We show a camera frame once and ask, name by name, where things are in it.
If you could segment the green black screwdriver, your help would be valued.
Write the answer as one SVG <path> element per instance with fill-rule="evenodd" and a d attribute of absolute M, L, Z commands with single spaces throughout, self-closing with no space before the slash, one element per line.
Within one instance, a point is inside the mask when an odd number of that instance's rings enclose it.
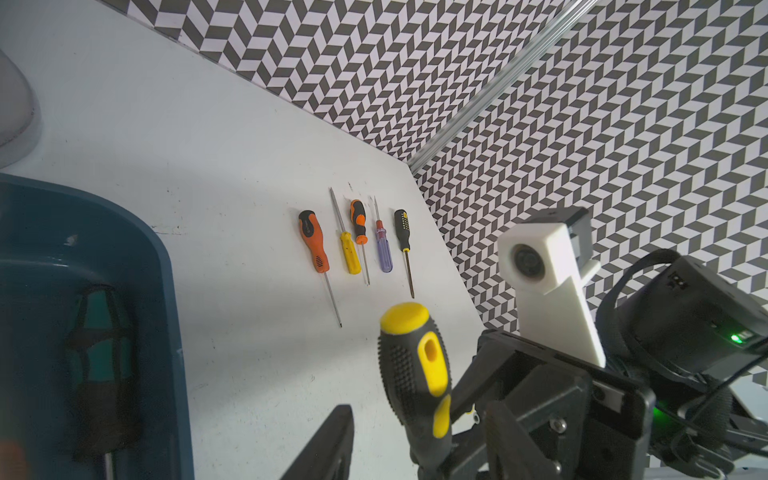
<path fill-rule="evenodd" d="M 134 321 L 113 286 L 82 291 L 65 339 L 77 420 L 73 457 L 101 459 L 106 479 L 117 477 L 115 453 L 142 432 L 135 342 Z"/>

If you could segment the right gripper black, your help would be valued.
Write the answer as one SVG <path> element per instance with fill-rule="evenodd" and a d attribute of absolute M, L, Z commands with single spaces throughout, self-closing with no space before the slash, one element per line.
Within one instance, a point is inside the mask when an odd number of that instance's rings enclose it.
<path fill-rule="evenodd" d="M 646 385 L 500 330 L 486 330 L 453 389 L 446 479 L 641 479 L 655 394 Z"/>

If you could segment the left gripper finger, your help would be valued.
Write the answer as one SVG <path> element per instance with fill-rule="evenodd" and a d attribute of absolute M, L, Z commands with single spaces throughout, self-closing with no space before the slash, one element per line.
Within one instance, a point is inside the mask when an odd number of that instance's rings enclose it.
<path fill-rule="evenodd" d="M 296 457 L 282 480 L 347 480 L 354 442 L 352 407 L 337 405 Z"/>

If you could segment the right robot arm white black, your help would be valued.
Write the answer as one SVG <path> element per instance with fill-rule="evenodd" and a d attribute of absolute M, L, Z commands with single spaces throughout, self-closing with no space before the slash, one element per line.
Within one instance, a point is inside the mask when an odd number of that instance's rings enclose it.
<path fill-rule="evenodd" d="M 503 331 L 485 331 L 454 390 L 480 420 L 458 434 L 441 479 L 640 479 L 645 460 L 724 479 L 765 456 L 767 425 L 732 383 L 767 357 L 767 313 L 689 256 L 652 252 L 659 274 L 597 311 L 604 367 Z"/>

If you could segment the orange handled screwdriver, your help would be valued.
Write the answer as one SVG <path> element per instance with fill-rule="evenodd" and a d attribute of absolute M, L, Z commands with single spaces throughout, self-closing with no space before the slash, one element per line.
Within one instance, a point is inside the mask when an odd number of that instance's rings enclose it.
<path fill-rule="evenodd" d="M 342 328 L 343 324 L 341 316 L 336 304 L 335 296 L 333 294 L 330 278 L 328 276 L 330 264 L 328 262 L 328 257 L 324 248 L 324 237 L 320 223 L 315 212 L 312 210 L 301 211 L 298 215 L 298 219 L 301 237 L 312 256 L 313 268 L 316 272 L 323 275 L 338 326 Z"/>

